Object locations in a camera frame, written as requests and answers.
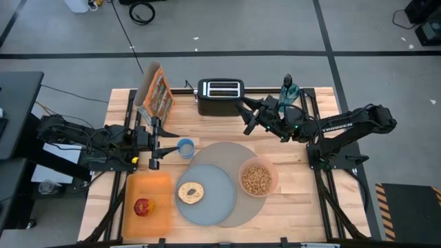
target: blue cup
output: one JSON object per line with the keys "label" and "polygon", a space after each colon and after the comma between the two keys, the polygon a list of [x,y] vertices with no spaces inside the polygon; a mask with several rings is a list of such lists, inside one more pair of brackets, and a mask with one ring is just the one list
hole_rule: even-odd
{"label": "blue cup", "polygon": [[[184,154],[184,153],[183,153],[184,151],[183,151],[183,149],[182,149],[182,147],[183,147],[184,145],[191,145],[191,146],[192,146],[192,150],[191,150],[190,152]],[[189,159],[189,158],[192,158],[192,157],[193,157],[193,155],[194,155],[194,143],[193,143],[193,141],[192,141],[191,139],[189,139],[189,138],[183,138],[183,139],[181,139],[181,140],[178,142],[177,147],[179,147],[179,150],[178,150],[178,151],[179,151],[179,154],[180,154],[183,158]]]}

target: gray floor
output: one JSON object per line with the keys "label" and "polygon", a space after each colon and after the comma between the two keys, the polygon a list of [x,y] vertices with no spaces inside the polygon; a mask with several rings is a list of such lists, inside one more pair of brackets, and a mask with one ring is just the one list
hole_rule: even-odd
{"label": "gray floor", "polygon": [[[422,47],[413,30],[391,24],[393,11],[408,2],[320,0],[332,49],[441,50]],[[0,32],[18,3],[0,3]],[[133,24],[127,7],[116,6],[137,52],[193,52],[196,48],[200,52],[325,50],[310,0],[159,1],[153,3],[156,18],[147,26]],[[397,22],[409,25],[402,13],[397,15]],[[92,52],[131,52],[107,3],[96,12],[72,14],[62,1],[28,0],[0,48],[0,54]],[[325,56],[140,58],[140,63],[146,66],[153,60],[163,64],[172,87],[183,87],[185,79],[196,83],[205,77],[240,78],[249,87],[280,86],[286,73],[291,73],[300,86],[334,86]],[[398,120],[392,133],[360,141],[361,152],[371,158],[365,163],[371,191],[375,183],[441,187],[437,164],[441,132],[435,126],[440,118],[441,57],[355,56],[337,57],[336,62],[349,109],[367,103],[383,104]],[[137,87],[142,78],[133,58],[4,59],[0,60],[0,70],[43,71],[46,85],[103,100],[108,99],[112,88]],[[38,100],[56,112],[85,118],[96,127],[103,124],[107,108],[46,88],[41,89]],[[439,103],[433,105],[430,100]],[[34,112],[41,114],[37,107]],[[0,247],[71,244],[78,235],[83,208],[83,199],[37,202],[33,216],[39,225],[32,230],[5,231]]]}

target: striped caution tape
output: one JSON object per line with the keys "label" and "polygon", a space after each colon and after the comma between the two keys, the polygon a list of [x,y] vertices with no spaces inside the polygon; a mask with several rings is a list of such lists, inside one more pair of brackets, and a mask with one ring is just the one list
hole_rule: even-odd
{"label": "striped caution tape", "polygon": [[387,205],[386,193],[381,183],[375,185],[375,190],[377,191],[378,204],[380,205],[386,240],[395,241],[395,232],[393,231],[392,218],[389,212],[389,206]]}
{"label": "striped caution tape", "polygon": [[432,187],[432,189],[435,190],[436,198],[438,198],[438,203],[441,207],[441,191],[436,187]]}

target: wooden tabletop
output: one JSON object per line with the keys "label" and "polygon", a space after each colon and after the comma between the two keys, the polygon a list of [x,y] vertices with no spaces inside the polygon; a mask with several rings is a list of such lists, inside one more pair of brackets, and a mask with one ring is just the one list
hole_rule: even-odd
{"label": "wooden tabletop", "polygon": [[[321,118],[339,113],[332,87],[316,87],[318,109]],[[123,125],[127,98],[130,89],[113,89],[110,96],[105,124]],[[276,165],[279,185],[267,197],[260,212],[238,227],[201,227],[182,217],[173,206],[172,230],[166,238],[169,243],[212,243],[212,242],[280,242],[287,237],[289,242],[326,241],[322,224],[320,204],[314,173],[308,166],[305,144],[297,142],[280,143],[280,139],[256,127],[251,135],[245,136],[245,126],[240,117],[213,117],[198,114],[193,95],[175,95],[176,104],[172,108],[165,130],[181,137],[191,138],[197,153],[204,147],[221,141],[231,141],[248,147],[257,155],[265,156]],[[266,94],[247,94],[247,97],[261,99]],[[134,126],[136,110],[132,113],[130,127]],[[161,147],[172,147],[179,138],[162,138]],[[139,171],[148,172],[149,152],[141,153]],[[167,155],[161,161],[162,171],[172,175],[173,183],[187,169],[189,161],[177,152]],[[338,200],[342,210],[353,224],[366,236],[369,227],[357,182],[342,170],[334,170],[334,180]],[[122,187],[125,174],[121,177]],[[79,240],[88,237],[99,224],[109,207],[110,192],[114,172],[106,172],[90,187],[88,200],[79,232]],[[331,207],[328,206],[333,235],[337,237],[336,222]],[[111,239],[117,236],[120,212],[114,217]],[[158,238],[125,239],[124,243],[157,243]]]}

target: orange tray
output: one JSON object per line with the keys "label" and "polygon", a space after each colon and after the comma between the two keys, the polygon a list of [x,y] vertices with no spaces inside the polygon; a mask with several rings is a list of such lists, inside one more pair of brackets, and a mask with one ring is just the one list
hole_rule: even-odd
{"label": "orange tray", "polygon": [[[172,179],[167,172],[137,172],[127,177],[123,238],[164,236],[172,226]],[[153,212],[137,216],[134,204],[140,198],[153,200]]]}

